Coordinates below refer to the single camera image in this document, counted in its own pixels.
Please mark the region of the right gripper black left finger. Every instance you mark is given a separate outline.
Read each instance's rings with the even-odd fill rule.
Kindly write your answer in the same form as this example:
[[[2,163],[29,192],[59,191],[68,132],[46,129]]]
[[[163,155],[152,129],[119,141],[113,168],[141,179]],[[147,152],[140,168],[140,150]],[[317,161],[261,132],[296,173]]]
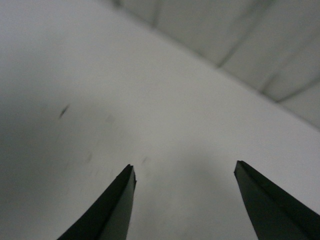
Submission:
[[[136,187],[134,167],[127,165],[60,240],[125,240]]]

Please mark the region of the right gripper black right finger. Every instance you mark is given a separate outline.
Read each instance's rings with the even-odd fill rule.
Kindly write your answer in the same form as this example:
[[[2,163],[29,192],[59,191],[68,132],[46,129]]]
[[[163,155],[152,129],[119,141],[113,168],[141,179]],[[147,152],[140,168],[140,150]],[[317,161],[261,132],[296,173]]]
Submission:
[[[244,161],[234,175],[259,240],[318,240],[320,216]]]

